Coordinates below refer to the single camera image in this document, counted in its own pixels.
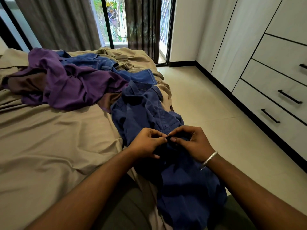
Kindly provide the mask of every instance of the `blue shirt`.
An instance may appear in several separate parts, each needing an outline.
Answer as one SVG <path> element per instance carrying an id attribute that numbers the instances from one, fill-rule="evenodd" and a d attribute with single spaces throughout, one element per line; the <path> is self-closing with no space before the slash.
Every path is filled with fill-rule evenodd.
<path id="1" fill-rule="evenodd" d="M 162 108 L 162 94 L 154 85 L 130 81 L 122 96 L 111 106 L 112 120 L 124 145 L 128 146 L 144 127 L 165 134 L 183 124 L 181 116 Z M 187 136 L 178 135 L 186 140 Z M 225 187 L 211 170 L 200 171 L 201 164 L 180 147 L 166 143 L 155 154 L 134 168 L 158 187 L 157 207 L 174 229 L 204 229 L 210 211 L 226 201 Z"/>
<path id="2" fill-rule="evenodd" d="M 77 66 L 87 66 L 97 70 L 112 71 L 120 75 L 126 81 L 132 80 L 153 85 L 157 84 L 150 69 L 145 69 L 137 73 L 129 73 L 126 70 L 117 71 L 115 67 L 118 66 L 118 63 L 107 57 L 99 56 L 98 54 L 87 53 L 71 57 L 66 51 L 57 51 L 56 53 L 61 57 L 62 65 L 75 64 Z"/>

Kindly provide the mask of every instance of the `drawer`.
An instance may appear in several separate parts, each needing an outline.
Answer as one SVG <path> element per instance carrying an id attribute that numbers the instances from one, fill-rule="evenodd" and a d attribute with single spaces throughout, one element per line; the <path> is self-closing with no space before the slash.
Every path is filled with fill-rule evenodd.
<path id="1" fill-rule="evenodd" d="M 266 33 L 307 44 L 307 0 L 282 0 Z"/>
<path id="2" fill-rule="evenodd" d="M 250 60 L 241 78 L 307 123 L 306 86 L 254 60 Z M 296 103 L 286 95 L 302 103 Z"/>
<path id="3" fill-rule="evenodd" d="M 265 34 L 253 59 L 307 85 L 307 46 Z"/>
<path id="4" fill-rule="evenodd" d="M 248 109 L 307 160 L 307 127 L 240 79 L 232 92 Z M 275 123 L 261 109 L 280 121 Z"/>

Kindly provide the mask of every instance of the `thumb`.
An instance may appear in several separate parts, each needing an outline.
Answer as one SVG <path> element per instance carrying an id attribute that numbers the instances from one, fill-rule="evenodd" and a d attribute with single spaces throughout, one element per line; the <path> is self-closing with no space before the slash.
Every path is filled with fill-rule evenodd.
<path id="1" fill-rule="evenodd" d="M 186 147 L 188 146 L 189 144 L 189 141 L 187 140 L 184 140 L 184 139 L 181 139 L 181 138 L 178 138 L 178 137 L 172 137 L 171 138 L 171 141 L 177 143 L 177 144 L 180 144 L 181 146 L 183 146 L 185 149 Z"/>
<path id="2" fill-rule="evenodd" d="M 153 138 L 153 139 L 155 140 L 156 147 L 161 145 L 161 144 L 167 143 L 167 139 L 165 139 L 163 136 L 161 136 L 159 138 Z"/>

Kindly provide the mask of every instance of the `hand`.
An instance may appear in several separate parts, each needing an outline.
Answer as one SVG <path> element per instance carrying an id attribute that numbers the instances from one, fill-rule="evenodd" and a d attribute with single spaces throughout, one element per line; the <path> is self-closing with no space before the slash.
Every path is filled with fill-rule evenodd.
<path id="1" fill-rule="evenodd" d="M 143 128 L 128 146 L 137 158 L 152 157 L 159 159 L 160 156 L 153 154 L 156 147 L 167 142 L 166 134 L 151 128 Z"/>
<path id="2" fill-rule="evenodd" d="M 204 131 L 200 127 L 182 125 L 171 131 L 169 135 L 175 135 L 181 131 L 185 131 L 192 135 L 190 141 L 177 137 L 172 137 L 171 141 L 183 146 L 197 161 L 204 162 L 215 152 L 215 150 L 211 147 Z"/>

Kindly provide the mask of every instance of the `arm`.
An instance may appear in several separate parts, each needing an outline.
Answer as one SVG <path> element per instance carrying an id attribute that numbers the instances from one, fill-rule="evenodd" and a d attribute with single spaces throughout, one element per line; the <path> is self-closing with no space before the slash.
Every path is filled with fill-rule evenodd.
<path id="1" fill-rule="evenodd" d="M 143 157 L 159 158 L 152 153 L 167 142 L 165 137 L 157 130 L 143 128 L 128 148 L 103 164 L 26 229 L 89 229 L 134 161 Z"/>
<path id="2" fill-rule="evenodd" d="M 200 162 L 204 162 L 215 150 L 200 127 L 181 126 L 169 135 L 186 131 L 192 135 L 190 141 L 172 137 Z M 213 171 L 244 209 L 259 229 L 307 229 L 307 216 L 285 203 L 247 175 L 222 158 L 215 155 L 206 165 Z"/>

